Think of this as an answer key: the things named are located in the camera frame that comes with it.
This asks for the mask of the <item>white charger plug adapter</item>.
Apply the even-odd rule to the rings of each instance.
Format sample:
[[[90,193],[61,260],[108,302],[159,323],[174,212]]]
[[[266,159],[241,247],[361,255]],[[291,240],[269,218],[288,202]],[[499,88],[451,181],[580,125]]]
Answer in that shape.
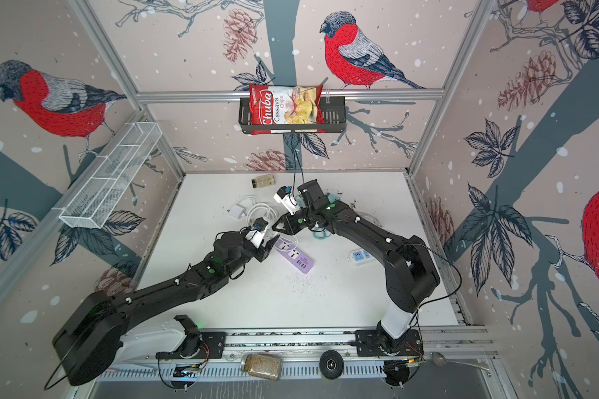
[[[229,216],[234,219],[242,219],[246,215],[245,208],[239,204],[233,204],[228,210]]]

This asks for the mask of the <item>purple power strip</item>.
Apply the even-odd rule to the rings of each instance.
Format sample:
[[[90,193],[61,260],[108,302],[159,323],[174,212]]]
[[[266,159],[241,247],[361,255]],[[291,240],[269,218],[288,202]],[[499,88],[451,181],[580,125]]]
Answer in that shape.
[[[308,274],[314,267],[314,261],[302,250],[297,243],[290,239],[279,237],[275,243],[276,251],[302,274]]]

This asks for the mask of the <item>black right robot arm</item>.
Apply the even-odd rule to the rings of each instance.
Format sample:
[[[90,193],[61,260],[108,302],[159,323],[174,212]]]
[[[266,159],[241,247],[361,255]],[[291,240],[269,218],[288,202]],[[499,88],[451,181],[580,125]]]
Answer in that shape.
[[[375,329],[354,332],[357,354],[422,358],[424,349],[415,316],[440,284],[424,241],[417,235],[407,239],[390,233],[343,201],[329,199],[316,180],[299,186],[299,194],[301,201],[293,196],[289,186],[276,191],[274,200],[287,212],[274,223],[275,232],[296,235],[303,229],[325,229],[357,244],[384,268],[389,307]]]

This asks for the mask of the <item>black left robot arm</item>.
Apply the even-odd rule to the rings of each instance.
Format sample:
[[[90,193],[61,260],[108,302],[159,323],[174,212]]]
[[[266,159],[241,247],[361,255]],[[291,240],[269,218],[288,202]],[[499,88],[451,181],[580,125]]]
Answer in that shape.
[[[91,382],[112,365],[121,337],[148,319],[182,304],[211,296],[245,269],[252,259],[268,258],[278,234],[264,240],[268,223],[221,232],[201,262],[158,284],[118,296],[94,292],[86,297],[53,338],[53,347],[73,387]]]

